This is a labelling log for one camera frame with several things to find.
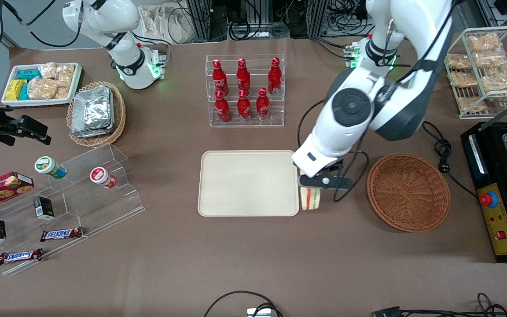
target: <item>black machine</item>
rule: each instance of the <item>black machine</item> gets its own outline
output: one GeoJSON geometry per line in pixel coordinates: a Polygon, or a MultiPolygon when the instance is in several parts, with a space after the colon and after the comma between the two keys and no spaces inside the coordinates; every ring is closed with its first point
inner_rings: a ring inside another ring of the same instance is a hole
{"type": "Polygon", "coordinates": [[[507,123],[461,135],[497,262],[507,262],[507,123]]]}

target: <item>round wicker basket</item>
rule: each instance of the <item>round wicker basket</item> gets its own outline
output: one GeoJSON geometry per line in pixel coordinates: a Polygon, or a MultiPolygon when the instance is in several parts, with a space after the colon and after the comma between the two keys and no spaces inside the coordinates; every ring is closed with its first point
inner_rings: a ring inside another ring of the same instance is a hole
{"type": "MultiPolygon", "coordinates": [[[[119,90],[111,83],[109,82],[92,82],[91,84],[88,84],[86,86],[83,86],[81,90],[89,90],[96,88],[97,86],[107,86],[108,88],[111,88],[113,91],[113,106],[114,106],[114,121],[117,125],[116,129],[111,134],[104,134],[104,135],[97,135],[92,136],[90,138],[78,138],[77,136],[73,135],[73,133],[70,133],[70,139],[74,140],[77,144],[81,146],[87,146],[87,147],[99,147],[102,146],[105,143],[113,143],[115,142],[119,136],[121,136],[122,131],[125,129],[125,123],[126,123],[126,107],[125,107],[125,101],[123,100],[121,93],[119,90]]],[[[68,106],[68,116],[66,117],[66,124],[68,125],[68,128],[70,130],[72,129],[72,109],[73,109],[73,100],[70,101],[70,104],[68,106]]]]}
{"type": "Polygon", "coordinates": [[[406,232],[434,229],[451,205],[443,175],[428,161],[408,153],[376,162],[367,179],[367,194],[384,221],[406,232]]]}

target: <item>table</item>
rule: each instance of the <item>table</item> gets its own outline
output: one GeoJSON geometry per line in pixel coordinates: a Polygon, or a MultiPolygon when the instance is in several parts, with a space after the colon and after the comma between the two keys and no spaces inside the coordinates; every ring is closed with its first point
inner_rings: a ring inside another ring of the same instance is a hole
{"type": "MultiPolygon", "coordinates": [[[[339,42],[349,43],[354,38],[339,42]]],[[[412,62],[404,42],[398,63],[412,62]]],[[[405,309],[476,310],[483,291],[507,307],[507,264],[493,263],[477,201],[448,181],[447,219],[426,233],[403,233],[373,211],[365,182],[346,199],[322,195],[320,209],[286,218],[204,218],[197,212],[201,155],[207,150],[296,150],[296,126],[312,103],[325,96],[344,63],[309,40],[221,42],[174,46],[165,80],[136,91],[109,68],[103,49],[35,52],[11,49],[11,65],[77,62],[83,84],[109,81],[127,105],[125,132],[115,145],[129,160],[130,182],[146,211],[89,241],[12,276],[0,276],[4,316],[201,316],[228,291],[257,291],[290,317],[368,316],[400,305],[405,309]],[[286,121],[281,128],[213,129],[205,100],[207,54],[286,54],[286,121]]],[[[406,69],[394,70],[393,76],[406,69]]],[[[426,115],[453,145],[453,175],[473,188],[459,135],[475,121],[459,120],[445,75],[440,76],[426,115]]],[[[305,121],[303,138],[316,120],[305,121]]],[[[0,174],[33,174],[42,155],[58,161],[86,152],[68,137],[65,108],[17,110],[48,125],[52,144],[18,139],[0,144],[0,174]]],[[[433,140],[420,131],[388,142],[368,133],[362,148],[374,164],[409,152],[437,164],[433,140]]],[[[361,165],[356,164],[354,173],[361,165]]],[[[261,303],[234,295],[213,316],[245,315],[261,303]]]]}

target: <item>coca-cola bottle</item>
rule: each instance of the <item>coca-cola bottle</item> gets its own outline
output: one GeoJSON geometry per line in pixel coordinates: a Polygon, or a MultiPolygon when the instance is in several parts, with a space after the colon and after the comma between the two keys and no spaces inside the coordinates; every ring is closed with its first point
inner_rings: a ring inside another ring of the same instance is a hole
{"type": "Polygon", "coordinates": [[[246,96],[250,95],[250,72],[246,68],[246,60],[240,58],[238,60],[238,72],[236,73],[236,79],[238,80],[238,90],[243,90],[246,96]]]}
{"type": "Polygon", "coordinates": [[[279,67],[280,60],[279,58],[274,57],[271,60],[271,70],[269,70],[269,84],[267,89],[269,90],[269,94],[272,96],[276,96],[281,91],[281,68],[279,67]]]}
{"type": "Polygon", "coordinates": [[[267,90],[259,88],[259,95],[256,100],[257,117],[260,121],[267,121],[269,119],[269,98],[267,97],[267,90]]]}
{"type": "Polygon", "coordinates": [[[226,80],[226,73],[220,66],[220,60],[213,60],[213,81],[215,82],[215,87],[220,92],[224,93],[224,96],[228,96],[230,90],[228,89],[228,81],[226,80]]]}
{"type": "Polygon", "coordinates": [[[226,99],[224,99],[223,92],[220,90],[217,90],[217,92],[215,92],[215,97],[217,98],[215,107],[217,108],[217,114],[219,115],[220,121],[222,121],[223,124],[227,124],[232,120],[228,102],[226,99]]]}
{"type": "Polygon", "coordinates": [[[238,114],[240,114],[240,121],[243,124],[247,124],[252,120],[252,114],[250,110],[250,101],[248,95],[244,90],[238,92],[238,114]]]}

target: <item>chocolate bar wrapper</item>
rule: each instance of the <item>chocolate bar wrapper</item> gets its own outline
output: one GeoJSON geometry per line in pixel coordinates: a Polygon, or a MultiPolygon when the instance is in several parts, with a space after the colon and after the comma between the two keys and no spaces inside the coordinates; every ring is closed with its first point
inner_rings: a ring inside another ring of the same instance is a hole
{"type": "Polygon", "coordinates": [[[83,235],[82,227],[54,231],[42,231],[42,237],[40,238],[40,242],[44,242],[46,240],[77,238],[81,237],[82,235],[83,235]]]}
{"type": "Polygon", "coordinates": [[[20,262],[20,261],[30,261],[30,260],[42,260],[42,248],[34,250],[34,251],[27,251],[27,252],[18,252],[18,253],[1,253],[0,255],[0,265],[9,264],[13,262],[20,262]]]}

